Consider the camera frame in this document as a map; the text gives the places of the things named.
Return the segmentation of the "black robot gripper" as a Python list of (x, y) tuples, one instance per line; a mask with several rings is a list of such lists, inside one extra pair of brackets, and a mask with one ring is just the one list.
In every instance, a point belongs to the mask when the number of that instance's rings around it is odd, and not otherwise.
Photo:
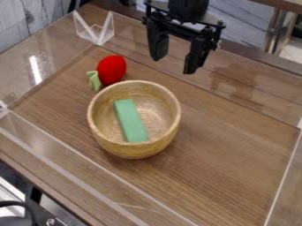
[(184, 74), (194, 74), (204, 65), (211, 49), (216, 49), (220, 34), (227, 27), (223, 20), (207, 13), (208, 0), (146, 0), (144, 21), (147, 23), (147, 41), (150, 56), (159, 61), (168, 51), (168, 33), (191, 41), (186, 55)]

